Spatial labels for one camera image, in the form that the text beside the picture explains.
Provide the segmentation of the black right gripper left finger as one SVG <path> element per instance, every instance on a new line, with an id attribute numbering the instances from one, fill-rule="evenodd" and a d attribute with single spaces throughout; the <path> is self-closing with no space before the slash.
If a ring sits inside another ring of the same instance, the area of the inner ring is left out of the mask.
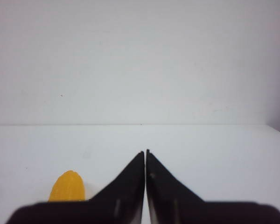
<path id="1" fill-rule="evenodd" d="M 36 203 L 21 207 L 9 224 L 139 224 L 145 189 L 144 152 L 94 197 L 83 202 Z"/>

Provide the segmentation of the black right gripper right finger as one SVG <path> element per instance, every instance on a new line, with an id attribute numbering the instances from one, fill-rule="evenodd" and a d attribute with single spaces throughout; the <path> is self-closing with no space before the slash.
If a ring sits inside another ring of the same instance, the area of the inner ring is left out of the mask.
<path id="1" fill-rule="evenodd" d="M 280 224 L 280 211 L 271 205 L 203 200 L 178 181 L 149 150 L 146 189 L 153 224 Z"/>

